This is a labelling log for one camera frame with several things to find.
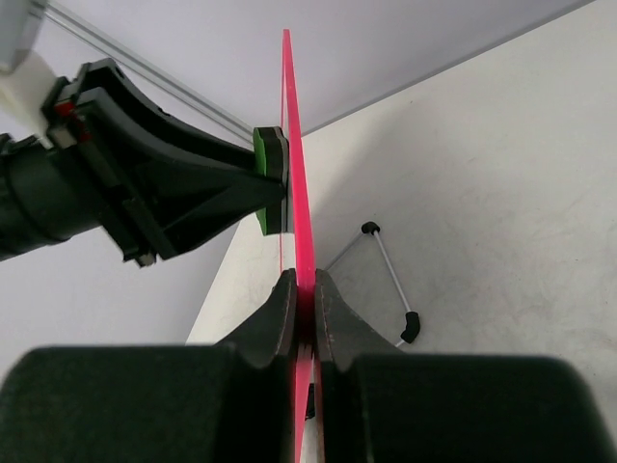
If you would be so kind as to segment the pink framed whiteboard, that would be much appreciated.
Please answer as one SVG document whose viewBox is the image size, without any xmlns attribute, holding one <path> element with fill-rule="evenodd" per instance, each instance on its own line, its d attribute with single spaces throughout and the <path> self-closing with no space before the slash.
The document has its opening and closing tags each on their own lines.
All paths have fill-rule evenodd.
<svg viewBox="0 0 617 463">
<path fill-rule="evenodd" d="M 312 372 L 316 265 L 292 38 L 288 29 L 282 31 L 281 123 L 289 144 L 290 202 L 293 212 L 295 273 L 298 288 L 292 393 L 293 460 L 299 462 L 302 456 L 305 414 Z"/>
</svg>

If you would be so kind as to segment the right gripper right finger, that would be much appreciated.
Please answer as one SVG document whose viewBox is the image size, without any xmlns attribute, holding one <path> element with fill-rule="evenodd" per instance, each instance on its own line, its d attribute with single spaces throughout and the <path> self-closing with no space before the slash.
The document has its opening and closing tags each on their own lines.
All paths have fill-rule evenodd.
<svg viewBox="0 0 617 463">
<path fill-rule="evenodd" d="M 315 273 L 314 319 L 317 357 L 339 371 L 348 370 L 363 355 L 402 353 L 351 309 L 322 269 Z"/>
</svg>

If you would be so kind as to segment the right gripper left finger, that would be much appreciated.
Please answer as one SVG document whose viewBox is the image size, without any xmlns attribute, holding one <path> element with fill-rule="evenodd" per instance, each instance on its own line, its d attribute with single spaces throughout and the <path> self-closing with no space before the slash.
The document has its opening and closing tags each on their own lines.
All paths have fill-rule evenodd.
<svg viewBox="0 0 617 463">
<path fill-rule="evenodd" d="M 232 347 L 251 367 L 267 368 L 291 355 L 296 308 L 296 271 L 284 270 L 267 300 L 215 346 Z"/>
</svg>

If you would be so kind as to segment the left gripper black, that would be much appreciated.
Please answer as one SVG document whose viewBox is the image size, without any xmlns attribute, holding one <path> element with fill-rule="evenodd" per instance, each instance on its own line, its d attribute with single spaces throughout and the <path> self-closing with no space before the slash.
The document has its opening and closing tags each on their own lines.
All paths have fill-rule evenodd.
<svg viewBox="0 0 617 463">
<path fill-rule="evenodd" d="M 57 184 L 42 220 L 51 243 L 102 227 L 124 260 L 152 265 L 283 198 L 276 180 L 251 172 L 252 151 L 164 112 L 110 58 L 55 78 L 40 111 Z M 146 166 L 135 175 L 144 156 L 127 141 L 153 158 L 209 168 Z"/>
</svg>

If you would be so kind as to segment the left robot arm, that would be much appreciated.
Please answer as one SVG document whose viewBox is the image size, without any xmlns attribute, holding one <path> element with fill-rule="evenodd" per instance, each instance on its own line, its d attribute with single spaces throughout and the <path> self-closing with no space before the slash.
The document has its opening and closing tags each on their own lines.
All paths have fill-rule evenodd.
<svg viewBox="0 0 617 463">
<path fill-rule="evenodd" d="M 1 256 L 11 259 L 104 229 L 125 260 L 189 253 L 255 214 L 264 234 L 289 225 L 289 145 L 258 127 L 245 149 L 166 113 L 110 59 L 43 77 L 42 127 L 1 138 Z"/>
</svg>

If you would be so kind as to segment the green whiteboard eraser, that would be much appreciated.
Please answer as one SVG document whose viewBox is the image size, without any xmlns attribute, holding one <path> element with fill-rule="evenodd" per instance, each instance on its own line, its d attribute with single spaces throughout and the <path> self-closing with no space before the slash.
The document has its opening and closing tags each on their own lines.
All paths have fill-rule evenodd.
<svg viewBox="0 0 617 463">
<path fill-rule="evenodd" d="M 279 126 L 256 127 L 253 131 L 255 171 L 276 180 L 283 189 L 278 204 L 268 205 L 256 213 L 263 235 L 293 231 L 289 184 L 289 143 Z"/>
</svg>

